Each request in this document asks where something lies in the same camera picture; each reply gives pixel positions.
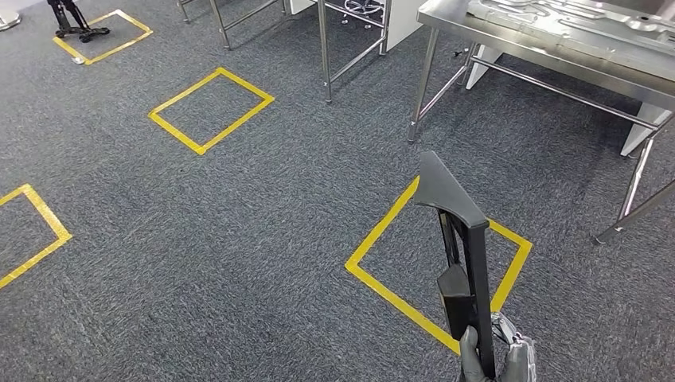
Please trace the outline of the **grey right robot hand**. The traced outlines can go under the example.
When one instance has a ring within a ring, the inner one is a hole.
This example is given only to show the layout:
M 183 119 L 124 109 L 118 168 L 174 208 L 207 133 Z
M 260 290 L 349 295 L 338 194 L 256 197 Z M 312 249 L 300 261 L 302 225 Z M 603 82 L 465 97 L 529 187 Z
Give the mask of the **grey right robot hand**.
M 468 325 L 459 343 L 464 381 L 535 381 L 536 352 L 531 337 L 521 334 L 516 326 L 501 312 L 491 314 L 493 329 L 497 329 L 509 345 L 504 368 L 494 379 L 483 370 L 478 353 L 478 332 Z

